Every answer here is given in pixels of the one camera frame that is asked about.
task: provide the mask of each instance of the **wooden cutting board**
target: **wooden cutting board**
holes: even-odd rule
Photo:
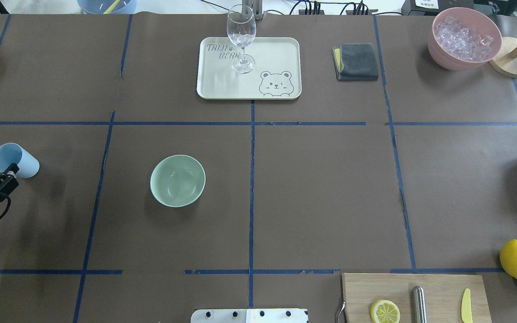
[[[389,299],[400,309],[400,323],[414,323],[412,288],[424,288],[429,323],[462,323],[464,289],[472,295],[473,323],[492,323],[484,281],[479,275],[342,274],[348,323],[372,323],[370,307]]]

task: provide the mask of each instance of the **white floor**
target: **white floor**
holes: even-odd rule
[[[200,0],[136,0],[136,12],[154,13],[224,13],[224,9],[206,4]],[[229,8],[239,4],[241,0],[209,0],[215,4]],[[343,2],[348,0],[326,0],[327,2]],[[80,14],[82,13],[77,0],[1,0],[9,13],[18,14]],[[289,14],[295,0],[263,0],[263,10],[279,10]],[[370,9],[378,9],[379,12],[400,12],[404,0],[365,0]],[[325,14],[339,14],[344,4],[323,4]],[[299,4],[293,14],[298,14],[298,9],[303,9],[304,4]]]

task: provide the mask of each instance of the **lemon slice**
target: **lemon slice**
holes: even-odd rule
[[[400,310],[387,299],[379,299],[370,307],[370,317],[374,323],[398,323]]]

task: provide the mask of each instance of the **ice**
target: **ice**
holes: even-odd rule
[[[447,16],[434,29],[437,42],[450,53],[463,61],[485,61],[492,52],[490,35],[482,37],[475,28],[468,28],[452,16]]]

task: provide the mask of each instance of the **wine glass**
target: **wine glass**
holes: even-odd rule
[[[246,74],[254,68],[254,58],[245,55],[245,47],[253,42],[257,33],[253,9],[245,4],[237,4],[228,10],[226,31],[230,41],[242,48],[242,55],[232,60],[232,69],[240,74]]]

